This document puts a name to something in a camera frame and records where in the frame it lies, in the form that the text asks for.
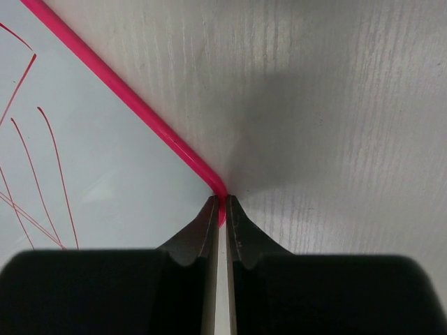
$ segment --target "wood grain texture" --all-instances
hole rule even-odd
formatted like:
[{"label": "wood grain texture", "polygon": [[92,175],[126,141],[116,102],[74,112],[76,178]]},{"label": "wood grain texture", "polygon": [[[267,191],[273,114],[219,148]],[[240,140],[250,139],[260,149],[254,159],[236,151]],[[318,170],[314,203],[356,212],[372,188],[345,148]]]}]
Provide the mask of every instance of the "wood grain texture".
[{"label": "wood grain texture", "polygon": [[47,0],[296,253],[398,253],[447,306],[447,4]]}]

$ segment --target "pink plastic edge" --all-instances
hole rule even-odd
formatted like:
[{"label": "pink plastic edge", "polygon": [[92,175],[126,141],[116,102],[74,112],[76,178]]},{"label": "pink plastic edge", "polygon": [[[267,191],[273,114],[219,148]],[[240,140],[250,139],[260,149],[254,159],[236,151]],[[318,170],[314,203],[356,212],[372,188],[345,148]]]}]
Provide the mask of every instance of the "pink plastic edge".
[{"label": "pink plastic edge", "polygon": [[113,72],[43,0],[20,0],[54,35],[147,124],[219,197],[219,227],[226,219],[228,192],[220,177],[153,109]]}]

